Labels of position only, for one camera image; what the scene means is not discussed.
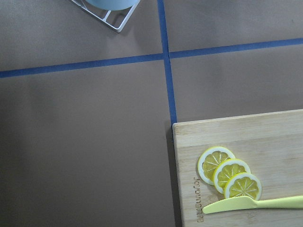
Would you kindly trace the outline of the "lemon slice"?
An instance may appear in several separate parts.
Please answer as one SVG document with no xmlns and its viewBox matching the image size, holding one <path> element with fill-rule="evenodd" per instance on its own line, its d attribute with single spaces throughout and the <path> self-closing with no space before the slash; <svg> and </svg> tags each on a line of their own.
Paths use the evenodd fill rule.
<svg viewBox="0 0 303 227">
<path fill-rule="evenodd" d="M 236 174 L 251 173 L 246 162 L 237 158 L 230 158 L 217 166 L 213 173 L 213 183 L 216 190 L 223 194 L 225 185 Z"/>
<path fill-rule="evenodd" d="M 258 201 L 262 195 L 262 185 L 255 175 L 243 172 L 229 179 L 224 187 L 223 194 L 226 199 L 248 196 Z"/>
<path fill-rule="evenodd" d="M 196 170 L 199 177 L 205 183 L 214 185 L 214 171 L 223 161 L 231 158 L 235 158 L 235 155 L 225 147 L 216 146 L 208 148 L 197 161 Z"/>
</svg>

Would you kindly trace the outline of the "light blue cup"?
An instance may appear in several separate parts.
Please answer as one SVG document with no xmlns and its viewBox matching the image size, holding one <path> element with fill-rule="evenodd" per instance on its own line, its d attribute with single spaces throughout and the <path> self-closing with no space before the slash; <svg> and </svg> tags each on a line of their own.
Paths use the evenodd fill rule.
<svg viewBox="0 0 303 227">
<path fill-rule="evenodd" d="M 104 10 L 124 10 L 134 4 L 137 0 L 86 0 L 90 5 Z"/>
</svg>

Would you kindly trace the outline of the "bamboo cutting board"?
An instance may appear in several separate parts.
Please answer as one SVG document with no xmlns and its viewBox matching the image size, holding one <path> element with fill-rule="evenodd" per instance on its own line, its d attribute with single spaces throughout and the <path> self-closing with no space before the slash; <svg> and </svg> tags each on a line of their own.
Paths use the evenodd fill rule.
<svg viewBox="0 0 303 227">
<path fill-rule="evenodd" d="M 196 170 L 200 155 L 222 146 L 261 181 L 264 200 L 303 193 L 303 112 L 291 110 L 173 125 L 182 224 L 185 227 L 300 227 L 302 210 L 259 209 L 204 214 L 223 196 Z"/>
</svg>

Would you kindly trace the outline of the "yellow plastic knife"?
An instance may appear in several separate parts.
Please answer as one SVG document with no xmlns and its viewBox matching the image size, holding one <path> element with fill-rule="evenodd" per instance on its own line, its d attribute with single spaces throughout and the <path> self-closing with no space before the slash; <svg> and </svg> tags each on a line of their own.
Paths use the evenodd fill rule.
<svg viewBox="0 0 303 227">
<path fill-rule="evenodd" d="M 249 196 L 232 197 L 223 199 L 205 206 L 202 212 L 205 214 L 231 210 L 249 209 L 302 209 L 303 196 L 285 197 L 257 201 Z"/>
</svg>

